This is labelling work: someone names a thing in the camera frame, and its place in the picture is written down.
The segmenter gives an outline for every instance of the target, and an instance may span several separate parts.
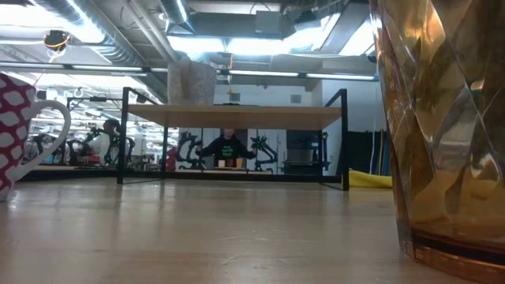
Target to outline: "glass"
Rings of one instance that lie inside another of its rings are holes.
[[[402,248],[505,278],[505,4],[371,0]]]

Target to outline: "wooden shelf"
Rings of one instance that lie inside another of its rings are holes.
[[[167,127],[322,130],[340,118],[339,107],[144,106],[129,112]]]

